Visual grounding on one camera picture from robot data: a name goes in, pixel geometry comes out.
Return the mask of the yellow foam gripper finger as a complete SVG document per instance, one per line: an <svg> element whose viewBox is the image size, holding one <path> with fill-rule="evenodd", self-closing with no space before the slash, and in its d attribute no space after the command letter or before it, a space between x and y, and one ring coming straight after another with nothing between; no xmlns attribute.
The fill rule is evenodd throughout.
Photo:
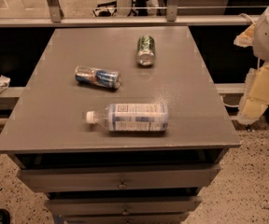
<svg viewBox="0 0 269 224"><path fill-rule="evenodd" d="M238 47L246 48L253 46L255 24L251 24L244 32L234 39L234 44Z"/></svg>
<svg viewBox="0 0 269 224"><path fill-rule="evenodd" d="M269 62L259 69L250 68L245 80L244 94L238 107L238 122L253 124L269 106Z"/></svg>

